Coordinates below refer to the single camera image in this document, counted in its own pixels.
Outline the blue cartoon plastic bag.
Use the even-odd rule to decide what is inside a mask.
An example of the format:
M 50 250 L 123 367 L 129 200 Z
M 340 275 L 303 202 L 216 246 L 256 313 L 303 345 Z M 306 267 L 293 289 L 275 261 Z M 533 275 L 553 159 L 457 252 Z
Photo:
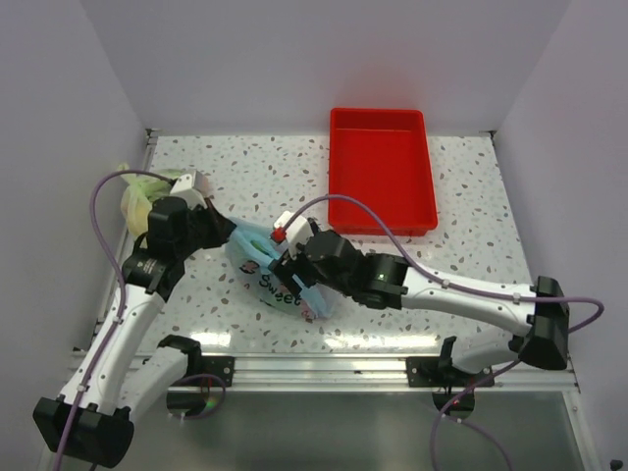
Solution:
M 306 320 L 332 316 L 338 297 L 330 289 L 321 286 L 307 288 L 294 276 L 301 288 L 299 295 L 294 295 L 270 271 L 270 264 L 283 253 L 283 247 L 271 241 L 270 229 L 236 218 L 232 222 L 235 229 L 225 245 L 225 253 L 236 278 L 252 296 L 274 309 Z

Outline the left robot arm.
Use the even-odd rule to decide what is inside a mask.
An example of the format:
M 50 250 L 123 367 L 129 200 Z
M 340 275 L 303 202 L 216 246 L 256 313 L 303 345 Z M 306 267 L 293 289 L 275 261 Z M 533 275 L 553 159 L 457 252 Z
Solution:
M 162 339 L 133 375 L 128 370 L 183 278 L 185 260 L 225 245 L 235 228 L 210 201 L 191 208 L 168 196 L 153 205 L 148 231 L 119 268 L 112 311 L 82 363 L 56 397 L 43 397 L 34 407 L 35 425 L 58 458 L 114 468 L 130 448 L 138 418 L 168 387 L 202 380 L 227 386 L 207 372 L 199 341 L 176 335 Z

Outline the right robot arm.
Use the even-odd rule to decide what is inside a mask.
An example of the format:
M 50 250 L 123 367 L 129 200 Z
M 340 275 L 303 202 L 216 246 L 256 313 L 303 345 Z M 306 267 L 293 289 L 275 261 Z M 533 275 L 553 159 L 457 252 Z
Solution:
M 404 254 L 365 254 L 333 231 L 292 237 L 275 229 L 271 239 L 287 248 L 269 268 L 293 295 L 324 286 L 370 309 L 432 310 L 489 325 L 472 340 L 445 339 L 438 358 L 419 367 L 434 386 L 467 386 L 507 362 L 547 371 L 568 364 L 569 308 L 552 278 L 528 286 L 439 274 Z

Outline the green plastic fruit bag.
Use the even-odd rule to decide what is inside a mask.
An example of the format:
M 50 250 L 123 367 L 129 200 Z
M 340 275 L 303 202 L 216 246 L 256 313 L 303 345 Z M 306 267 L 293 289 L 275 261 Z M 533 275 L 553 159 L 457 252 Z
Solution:
M 171 185 L 144 174 L 124 174 L 121 178 L 127 184 L 121 200 L 121 212 L 128 231 L 137 239 L 148 231 L 148 214 L 153 203 L 168 196 Z

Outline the red plastic tray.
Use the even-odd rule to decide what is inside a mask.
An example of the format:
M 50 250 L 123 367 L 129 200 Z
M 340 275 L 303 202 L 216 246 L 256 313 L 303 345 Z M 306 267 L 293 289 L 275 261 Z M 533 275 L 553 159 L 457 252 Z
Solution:
M 434 230 L 439 220 L 423 114 L 332 109 L 329 193 L 364 203 L 397 236 Z

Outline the aluminium front rail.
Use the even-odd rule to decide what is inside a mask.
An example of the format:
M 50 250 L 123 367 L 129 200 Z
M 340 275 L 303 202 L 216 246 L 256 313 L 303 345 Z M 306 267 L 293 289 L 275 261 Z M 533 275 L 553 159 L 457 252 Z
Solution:
M 230 392 L 400 393 L 438 392 L 427 380 L 415 379 L 416 368 L 406 367 L 407 355 L 360 353 L 203 353 L 208 366 L 217 366 L 231 378 Z M 579 393 L 572 370 L 543 371 L 519 365 L 494 379 L 493 393 Z

